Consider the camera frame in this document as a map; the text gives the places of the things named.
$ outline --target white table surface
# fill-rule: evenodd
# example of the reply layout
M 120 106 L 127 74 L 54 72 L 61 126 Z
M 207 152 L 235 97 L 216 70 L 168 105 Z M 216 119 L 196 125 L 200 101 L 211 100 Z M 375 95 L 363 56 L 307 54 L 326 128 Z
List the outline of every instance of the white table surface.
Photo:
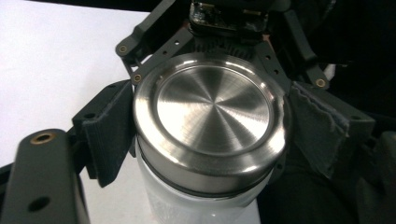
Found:
M 0 166 L 13 162 L 26 135 L 69 130 L 71 118 L 105 86 L 129 78 L 116 45 L 148 13 L 0 1 Z M 84 182 L 90 219 L 99 223 L 157 223 L 135 159 L 101 189 Z M 260 223 L 253 202 L 236 223 Z

